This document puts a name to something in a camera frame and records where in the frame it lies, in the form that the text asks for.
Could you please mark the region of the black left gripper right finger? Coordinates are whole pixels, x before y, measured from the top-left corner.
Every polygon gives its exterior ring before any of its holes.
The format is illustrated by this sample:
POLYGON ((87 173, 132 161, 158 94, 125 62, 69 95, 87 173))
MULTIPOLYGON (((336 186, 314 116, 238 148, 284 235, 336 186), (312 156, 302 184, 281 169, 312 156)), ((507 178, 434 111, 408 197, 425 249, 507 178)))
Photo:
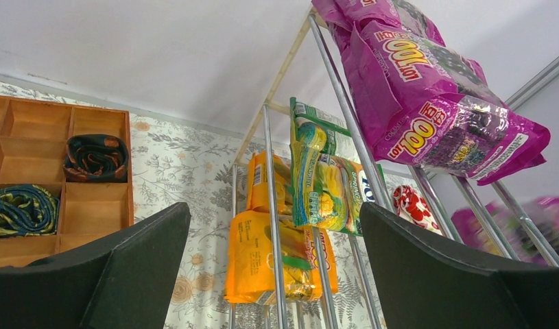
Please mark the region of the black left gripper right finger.
POLYGON ((372 202, 360 221, 389 328, 559 328, 559 268, 473 249, 372 202))

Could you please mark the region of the orange candy bag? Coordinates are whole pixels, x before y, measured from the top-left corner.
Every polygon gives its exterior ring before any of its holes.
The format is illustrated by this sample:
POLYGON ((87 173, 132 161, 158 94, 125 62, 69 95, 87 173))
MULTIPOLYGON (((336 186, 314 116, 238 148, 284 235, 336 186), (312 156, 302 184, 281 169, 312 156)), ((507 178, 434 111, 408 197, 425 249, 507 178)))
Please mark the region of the orange candy bag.
MULTIPOLYGON (((269 212, 267 156, 264 151, 253 154, 247 171, 246 210, 269 212)), ((293 207, 291 161, 273 155, 276 209, 280 215, 291 215, 293 207)))
MULTIPOLYGON (((270 216, 244 211, 230 222, 225 298, 232 304, 270 305, 276 302, 270 216)), ((295 227, 279 215, 285 296, 312 302, 322 296, 317 250, 311 227, 295 227)))

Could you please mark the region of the purple grape candy bag front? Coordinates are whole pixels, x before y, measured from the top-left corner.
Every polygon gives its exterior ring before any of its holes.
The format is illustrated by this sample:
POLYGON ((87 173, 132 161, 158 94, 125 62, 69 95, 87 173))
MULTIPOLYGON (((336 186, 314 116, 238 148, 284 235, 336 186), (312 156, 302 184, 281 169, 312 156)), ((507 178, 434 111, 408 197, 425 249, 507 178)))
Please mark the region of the purple grape candy bag front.
POLYGON ((545 162, 550 131, 511 111, 451 50, 377 21, 355 23, 343 55, 375 160, 493 183, 545 162))

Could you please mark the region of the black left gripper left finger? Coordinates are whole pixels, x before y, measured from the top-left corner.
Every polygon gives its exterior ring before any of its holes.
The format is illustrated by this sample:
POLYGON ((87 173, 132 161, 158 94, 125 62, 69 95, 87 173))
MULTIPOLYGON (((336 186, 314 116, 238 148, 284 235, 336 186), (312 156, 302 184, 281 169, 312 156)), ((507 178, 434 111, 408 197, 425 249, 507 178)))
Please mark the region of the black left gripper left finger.
POLYGON ((0 328, 162 328, 191 213, 178 202, 24 267, 0 268, 0 328))

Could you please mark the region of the green Fox's candy bag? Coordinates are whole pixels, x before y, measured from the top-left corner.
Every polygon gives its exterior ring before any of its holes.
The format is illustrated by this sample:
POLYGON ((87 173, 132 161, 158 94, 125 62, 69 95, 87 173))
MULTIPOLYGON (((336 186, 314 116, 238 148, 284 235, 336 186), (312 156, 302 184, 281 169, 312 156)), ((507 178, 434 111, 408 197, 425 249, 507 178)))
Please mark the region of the green Fox's candy bag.
POLYGON ((290 98, 291 142, 298 141, 323 154, 359 162, 353 139, 340 118, 290 98))

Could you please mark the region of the yellow green candy bag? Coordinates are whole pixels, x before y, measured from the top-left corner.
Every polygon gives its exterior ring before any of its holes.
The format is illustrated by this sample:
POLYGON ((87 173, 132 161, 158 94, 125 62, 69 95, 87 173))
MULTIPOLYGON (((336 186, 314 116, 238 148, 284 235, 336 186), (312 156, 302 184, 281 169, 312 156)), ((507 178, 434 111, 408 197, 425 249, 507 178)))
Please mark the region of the yellow green candy bag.
POLYGON ((362 204, 376 201, 364 168, 301 142, 290 147, 294 225, 362 236, 362 204))

